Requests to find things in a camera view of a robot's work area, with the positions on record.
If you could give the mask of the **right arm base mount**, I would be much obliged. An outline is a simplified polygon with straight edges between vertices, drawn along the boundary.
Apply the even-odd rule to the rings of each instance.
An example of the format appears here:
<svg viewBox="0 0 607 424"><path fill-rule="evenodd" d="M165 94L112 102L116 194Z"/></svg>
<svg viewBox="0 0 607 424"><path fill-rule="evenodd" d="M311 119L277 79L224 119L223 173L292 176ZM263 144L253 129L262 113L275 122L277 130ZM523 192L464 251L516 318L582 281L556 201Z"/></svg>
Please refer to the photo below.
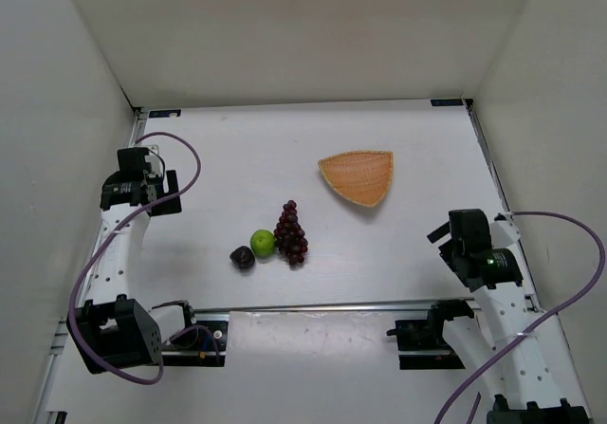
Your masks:
<svg viewBox="0 0 607 424"><path fill-rule="evenodd" d="M386 336L396 340L399 369L462 370L463 362L443 338L445 322L457 317L474 318L473 310L465 301L439 301L431 306L422 320L396 320Z"/></svg>

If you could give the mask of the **dark red fake grapes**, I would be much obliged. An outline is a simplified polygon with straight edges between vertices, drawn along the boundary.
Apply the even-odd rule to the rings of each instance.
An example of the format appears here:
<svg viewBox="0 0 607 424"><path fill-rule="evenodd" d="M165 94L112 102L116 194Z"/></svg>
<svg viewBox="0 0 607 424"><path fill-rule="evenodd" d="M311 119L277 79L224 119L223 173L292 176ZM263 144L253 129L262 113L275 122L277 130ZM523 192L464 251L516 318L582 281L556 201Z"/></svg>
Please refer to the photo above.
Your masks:
<svg viewBox="0 0 607 424"><path fill-rule="evenodd" d="M276 249L289 266L291 268L301 267L309 251L309 243L306 233L299 223L298 205L294 200L284 203L273 234Z"/></svg>

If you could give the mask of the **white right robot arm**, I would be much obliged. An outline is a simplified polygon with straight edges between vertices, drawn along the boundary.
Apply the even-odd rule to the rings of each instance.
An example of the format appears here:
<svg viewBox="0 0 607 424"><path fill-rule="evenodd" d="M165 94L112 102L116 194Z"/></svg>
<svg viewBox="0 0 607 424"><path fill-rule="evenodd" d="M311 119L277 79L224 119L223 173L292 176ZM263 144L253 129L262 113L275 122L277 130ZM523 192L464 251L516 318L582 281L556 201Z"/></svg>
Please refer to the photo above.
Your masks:
<svg viewBox="0 0 607 424"><path fill-rule="evenodd" d="M474 327L474 315L463 301L440 302L433 321L469 376L440 408L440 423L455 401L482 380L492 399L488 423L587 423L585 408L571 404L554 380L541 349L537 328L580 300L580 292L554 309L533 317L526 308L523 274L510 250L520 238L512 213L488 221L479 209L454 210L432 231L440 257L472 294L486 318L491 338Z"/></svg>

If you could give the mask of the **green fake fruit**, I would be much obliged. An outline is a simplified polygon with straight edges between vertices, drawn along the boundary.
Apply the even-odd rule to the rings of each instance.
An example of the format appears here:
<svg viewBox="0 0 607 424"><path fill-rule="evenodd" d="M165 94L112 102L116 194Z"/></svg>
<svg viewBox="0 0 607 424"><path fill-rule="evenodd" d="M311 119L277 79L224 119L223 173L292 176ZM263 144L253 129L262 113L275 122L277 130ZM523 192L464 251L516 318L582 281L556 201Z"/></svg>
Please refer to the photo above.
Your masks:
<svg viewBox="0 0 607 424"><path fill-rule="evenodd" d="M249 240L250 249L259 258L267 258L275 251L274 233L269 230L257 230Z"/></svg>

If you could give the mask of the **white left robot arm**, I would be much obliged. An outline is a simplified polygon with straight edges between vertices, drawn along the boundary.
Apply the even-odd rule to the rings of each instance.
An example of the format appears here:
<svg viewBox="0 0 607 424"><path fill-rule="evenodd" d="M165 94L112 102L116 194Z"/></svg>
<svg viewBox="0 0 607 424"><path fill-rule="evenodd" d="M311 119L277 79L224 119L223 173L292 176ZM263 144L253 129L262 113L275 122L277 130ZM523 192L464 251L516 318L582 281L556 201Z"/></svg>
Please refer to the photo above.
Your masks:
<svg viewBox="0 0 607 424"><path fill-rule="evenodd" d="M193 325L186 301L145 309L132 287L150 221L182 211L176 172L157 148L117 152L119 168L101 186L101 240L106 249L94 261L83 296L76 301L70 333L79 333L78 350L92 374L105 372L99 356L117 369L154 365L164 345Z"/></svg>

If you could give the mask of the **dark purple fake fruit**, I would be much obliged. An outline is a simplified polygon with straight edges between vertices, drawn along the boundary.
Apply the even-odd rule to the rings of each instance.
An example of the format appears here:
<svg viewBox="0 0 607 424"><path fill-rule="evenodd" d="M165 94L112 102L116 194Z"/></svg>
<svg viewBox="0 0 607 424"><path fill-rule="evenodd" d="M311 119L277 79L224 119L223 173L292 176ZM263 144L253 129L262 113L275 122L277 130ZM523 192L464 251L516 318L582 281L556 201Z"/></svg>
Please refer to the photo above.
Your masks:
<svg viewBox="0 0 607 424"><path fill-rule="evenodd" d="M241 272L251 271L256 263L256 257L248 246L240 246L230 254L232 264Z"/></svg>

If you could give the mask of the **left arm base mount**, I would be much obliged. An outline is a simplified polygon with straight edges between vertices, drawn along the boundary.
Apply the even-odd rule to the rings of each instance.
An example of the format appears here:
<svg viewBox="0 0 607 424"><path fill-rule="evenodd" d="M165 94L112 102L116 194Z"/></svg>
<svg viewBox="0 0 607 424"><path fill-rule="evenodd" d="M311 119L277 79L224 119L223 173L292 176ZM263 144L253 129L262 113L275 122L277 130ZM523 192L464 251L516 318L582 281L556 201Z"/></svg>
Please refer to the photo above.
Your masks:
<svg viewBox="0 0 607 424"><path fill-rule="evenodd" d="M166 366L224 367L230 329L228 313L195 312L171 305L148 314L159 329Z"/></svg>

